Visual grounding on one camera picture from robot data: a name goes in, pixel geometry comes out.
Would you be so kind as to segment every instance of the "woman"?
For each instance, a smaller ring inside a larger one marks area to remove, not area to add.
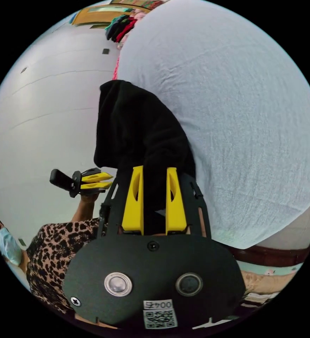
[[[86,321],[75,316],[63,294],[62,283],[70,260],[96,238],[99,219],[93,218],[93,211],[97,198],[98,195],[81,196],[71,222],[44,225],[26,250],[20,248],[0,221],[0,252],[4,259],[25,273],[31,293],[37,299],[70,319]],[[110,327],[103,323],[97,325]]]

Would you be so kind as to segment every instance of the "qr code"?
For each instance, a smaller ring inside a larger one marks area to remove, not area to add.
[[[177,327],[173,309],[143,311],[145,328],[161,329]]]

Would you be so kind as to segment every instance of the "leopard print shirt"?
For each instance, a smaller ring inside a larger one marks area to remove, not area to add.
[[[97,236],[99,219],[44,225],[27,249],[31,293],[59,312],[75,312],[63,294],[64,276],[75,254]]]

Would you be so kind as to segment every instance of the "label sticker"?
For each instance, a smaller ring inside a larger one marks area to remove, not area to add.
[[[177,327],[177,319],[171,299],[147,300],[143,302],[144,326],[147,329]]]

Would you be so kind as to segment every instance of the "wooden furniture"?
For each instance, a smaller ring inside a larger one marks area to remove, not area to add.
[[[130,15],[128,12],[123,10],[126,8],[136,8],[135,6],[130,5],[100,5],[100,6],[91,6],[82,9],[74,18],[72,25],[85,25],[85,24],[95,24],[95,23],[110,23],[114,18],[117,18],[121,15]],[[145,13],[149,13],[150,10],[143,8]]]

